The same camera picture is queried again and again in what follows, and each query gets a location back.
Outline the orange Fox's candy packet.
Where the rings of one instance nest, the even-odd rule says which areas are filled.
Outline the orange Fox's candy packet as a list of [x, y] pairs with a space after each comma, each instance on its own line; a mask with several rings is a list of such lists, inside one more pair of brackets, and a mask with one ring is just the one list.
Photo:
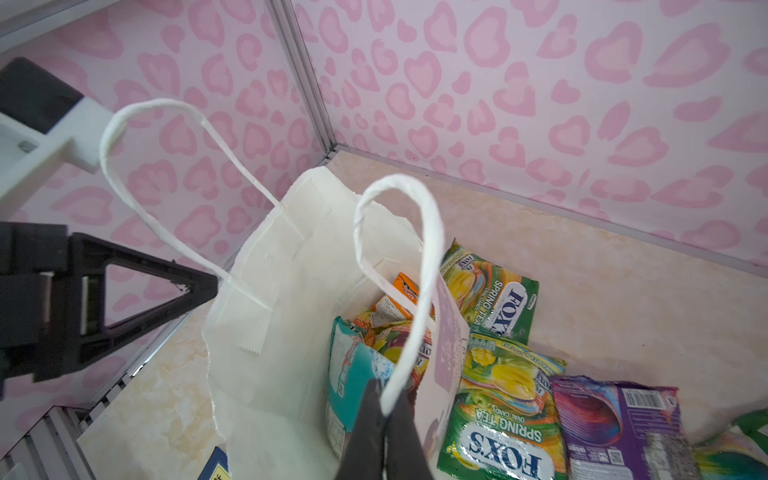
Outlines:
[[[393, 282], [394, 288], [414, 304], [418, 301], [418, 285], [403, 272], [400, 272]], [[397, 303], [390, 296], [385, 295], [375, 305], [372, 316], [375, 326], [386, 325], [394, 322], [411, 321], [413, 314], [405, 307]]]

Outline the white printed paper bag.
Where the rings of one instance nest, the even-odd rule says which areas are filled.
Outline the white printed paper bag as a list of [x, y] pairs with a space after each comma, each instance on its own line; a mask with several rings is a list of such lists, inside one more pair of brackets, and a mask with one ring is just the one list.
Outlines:
[[[203, 338], [213, 418], [236, 479], [333, 479], [342, 458], [326, 433], [331, 334], [388, 295], [413, 314], [389, 380], [386, 419], [410, 378], [427, 329], [428, 367], [411, 407], [428, 465], [437, 461], [465, 361], [469, 328], [440, 273], [444, 226], [418, 179], [393, 174], [364, 192], [326, 167], [305, 171], [248, 237], [221, 288]], [[393, 286], [403, 272], [418, 301]]]

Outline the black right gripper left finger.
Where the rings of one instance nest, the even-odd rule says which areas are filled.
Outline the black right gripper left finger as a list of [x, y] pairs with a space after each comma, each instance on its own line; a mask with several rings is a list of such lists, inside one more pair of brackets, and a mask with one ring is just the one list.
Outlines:
[[386, 419], [380, 408], [381, 382], [370, 380], [363, 393], [355, 426], [342, 456], [336, 480], [381, 480], [384, 470]]

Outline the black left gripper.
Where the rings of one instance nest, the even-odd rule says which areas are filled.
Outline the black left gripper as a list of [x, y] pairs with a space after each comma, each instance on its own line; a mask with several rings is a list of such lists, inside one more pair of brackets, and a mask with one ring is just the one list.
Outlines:
[[53, 380], [215, 298], [219, 280], [64, 225], [1, 224], [1, 379]]

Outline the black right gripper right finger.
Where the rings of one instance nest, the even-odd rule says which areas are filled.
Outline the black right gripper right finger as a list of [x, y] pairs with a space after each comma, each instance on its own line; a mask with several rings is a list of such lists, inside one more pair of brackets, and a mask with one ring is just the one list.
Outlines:
[[433, 480], [410, 404], [399, 398], [385, 427], [385, 473], [389, 480]]

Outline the teal white snack packet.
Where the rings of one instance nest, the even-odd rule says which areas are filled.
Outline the teal white snack packet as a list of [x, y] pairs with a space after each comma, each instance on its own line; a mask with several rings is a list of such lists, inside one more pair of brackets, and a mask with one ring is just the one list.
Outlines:
[[394, 362], [367, 346], [341, 317], [335, 318], [328, 366], [326, 433], [339, 458], [349, 444], [366, 385], [370, 380], [385, 384], [394, 369]]

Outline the green white snack packet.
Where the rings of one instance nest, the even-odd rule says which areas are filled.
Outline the green white snack packet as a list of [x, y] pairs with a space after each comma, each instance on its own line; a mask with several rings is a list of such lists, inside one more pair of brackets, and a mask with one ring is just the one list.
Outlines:
[[693, 447], [703, 479], [767, 478], [767, 409], [734, 419], [719, 435]]

